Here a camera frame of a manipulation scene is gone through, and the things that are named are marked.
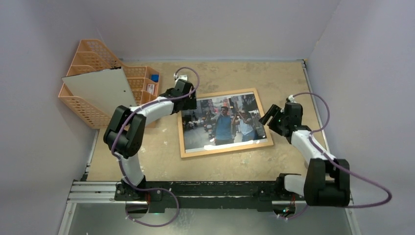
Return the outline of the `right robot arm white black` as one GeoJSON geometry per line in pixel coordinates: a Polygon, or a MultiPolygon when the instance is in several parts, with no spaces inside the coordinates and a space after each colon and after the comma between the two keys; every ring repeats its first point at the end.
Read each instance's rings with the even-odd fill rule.
{"type": "Polygon", "coordinates": [[[293,193],[303,196],[309,206],[346,207],[350,203],[350,176],[345,159],[337,159],[316,141],[311,129],[302,124],[303,107],[286,102],[284,108],[273,104],[259,122],[296,148],[307,163],[306,176],[282,173],[275,185],[276,196],[287,199],[293,193]]]}

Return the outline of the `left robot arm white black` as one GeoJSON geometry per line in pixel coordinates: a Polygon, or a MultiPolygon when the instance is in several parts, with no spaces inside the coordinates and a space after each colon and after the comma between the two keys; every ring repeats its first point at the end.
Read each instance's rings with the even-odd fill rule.
{"type": "Polygon", "coordinates": [[[120,105],[115,109],[103,140],[116,157],[121,180],[128,185],[127,194],[133,200],[140,200],[146,194],[146,187],[141,184],[144,174],[138,159],[146,126],[160,118],[194,109],[196,89],[191,82],[177,79],[173,88],[153,101],[136,107],[120,105]]]}

